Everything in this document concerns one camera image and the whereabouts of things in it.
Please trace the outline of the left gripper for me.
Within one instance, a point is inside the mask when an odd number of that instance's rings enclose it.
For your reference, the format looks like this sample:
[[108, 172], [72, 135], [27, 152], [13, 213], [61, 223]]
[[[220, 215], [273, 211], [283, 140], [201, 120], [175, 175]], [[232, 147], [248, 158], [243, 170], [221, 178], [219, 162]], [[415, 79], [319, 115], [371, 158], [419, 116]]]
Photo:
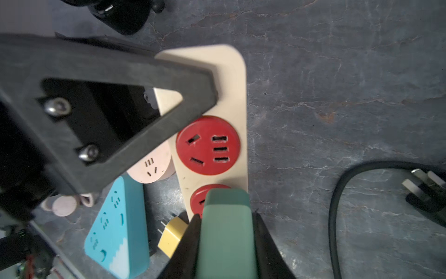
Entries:
[[99, 191], [218, 94], [207, 69], [50, 37], [1, 36], [1, 223]]

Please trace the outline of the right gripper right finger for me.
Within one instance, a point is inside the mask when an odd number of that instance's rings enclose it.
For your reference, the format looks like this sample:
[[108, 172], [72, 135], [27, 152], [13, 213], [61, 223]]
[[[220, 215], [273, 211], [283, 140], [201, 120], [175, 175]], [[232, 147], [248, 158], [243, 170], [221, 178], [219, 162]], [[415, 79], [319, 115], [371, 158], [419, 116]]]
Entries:
[[253, 230], [259, 279], [295, 279], [257, 212], [253, 213]]

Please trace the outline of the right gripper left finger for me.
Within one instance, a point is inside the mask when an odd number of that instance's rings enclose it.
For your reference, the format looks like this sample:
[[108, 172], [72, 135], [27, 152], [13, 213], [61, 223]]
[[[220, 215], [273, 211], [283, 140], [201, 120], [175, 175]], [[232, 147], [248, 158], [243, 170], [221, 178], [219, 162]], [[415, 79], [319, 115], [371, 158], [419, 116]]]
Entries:
[[194, 215], [172, 258], [159, 274], [158, 279], [195, 278], [201, 224], [200, 215]]

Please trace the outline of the yellow charger plug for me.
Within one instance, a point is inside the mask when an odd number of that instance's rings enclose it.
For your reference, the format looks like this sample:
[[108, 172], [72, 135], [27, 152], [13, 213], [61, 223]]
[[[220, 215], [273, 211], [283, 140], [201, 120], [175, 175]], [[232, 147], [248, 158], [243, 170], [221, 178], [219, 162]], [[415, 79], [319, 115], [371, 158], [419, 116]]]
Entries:
[[168, 222], [162, 220], [160, 223], [161, 229], [158, 229], [158, 232], [161, 234], [161, 237], [157, 247], [168, 258], [172, 258], [184, 233], [187, 230], [188, 224], [178, 216], [174, 216]]

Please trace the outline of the green charger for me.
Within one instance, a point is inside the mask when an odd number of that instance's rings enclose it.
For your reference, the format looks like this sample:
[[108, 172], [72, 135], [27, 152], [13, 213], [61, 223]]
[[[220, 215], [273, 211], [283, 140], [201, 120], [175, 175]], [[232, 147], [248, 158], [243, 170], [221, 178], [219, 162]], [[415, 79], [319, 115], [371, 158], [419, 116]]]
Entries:
[[258, 277], [252, 210], [242, 189], [215, 188], [206, 196], [196, 279]]

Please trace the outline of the teal triangular power socket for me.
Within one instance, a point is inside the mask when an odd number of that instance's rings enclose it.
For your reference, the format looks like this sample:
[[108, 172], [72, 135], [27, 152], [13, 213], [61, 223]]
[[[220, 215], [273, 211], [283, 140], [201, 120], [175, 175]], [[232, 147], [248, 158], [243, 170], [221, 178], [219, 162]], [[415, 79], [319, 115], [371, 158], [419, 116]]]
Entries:
[[144, 189], [125, 174], [115, 180], [84, 243], [87, 256], [117, 279], [134, 279], [149, 267]]

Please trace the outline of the round pink power socket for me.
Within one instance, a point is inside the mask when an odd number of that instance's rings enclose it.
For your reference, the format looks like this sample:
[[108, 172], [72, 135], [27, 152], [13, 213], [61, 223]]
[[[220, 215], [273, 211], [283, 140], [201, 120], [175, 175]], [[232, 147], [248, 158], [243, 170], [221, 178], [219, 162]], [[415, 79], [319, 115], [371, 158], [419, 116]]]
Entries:
[[168, 141], [144, 156], [127, 171], [128, 175], [142, 184], [151, 184], [175, 174], [174, 162]]

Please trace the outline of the cream power strip red outlets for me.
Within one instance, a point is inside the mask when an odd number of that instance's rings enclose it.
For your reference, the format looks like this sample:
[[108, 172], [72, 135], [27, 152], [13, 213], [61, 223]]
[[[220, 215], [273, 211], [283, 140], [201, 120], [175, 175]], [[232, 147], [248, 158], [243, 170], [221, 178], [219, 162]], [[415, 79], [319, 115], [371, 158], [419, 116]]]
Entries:
[[165, 50], [156, 58], [210, 70], [217, 89], [216, 105], [168, 139], [191, 219], [203, 211], [205, 186], [248, 190], [246, 64], [224, 44]]

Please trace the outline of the black plant pot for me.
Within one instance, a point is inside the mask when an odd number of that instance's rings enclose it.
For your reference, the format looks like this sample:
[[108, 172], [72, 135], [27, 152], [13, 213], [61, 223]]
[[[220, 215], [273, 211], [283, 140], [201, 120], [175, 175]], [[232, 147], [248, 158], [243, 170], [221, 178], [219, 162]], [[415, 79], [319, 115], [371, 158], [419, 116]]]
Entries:
[[114, 31], [129, 36], [145, 25], [151, 11], [162, 13], [163, 0], [63, 0], [73, 7], [87, 7], [99, 21]]

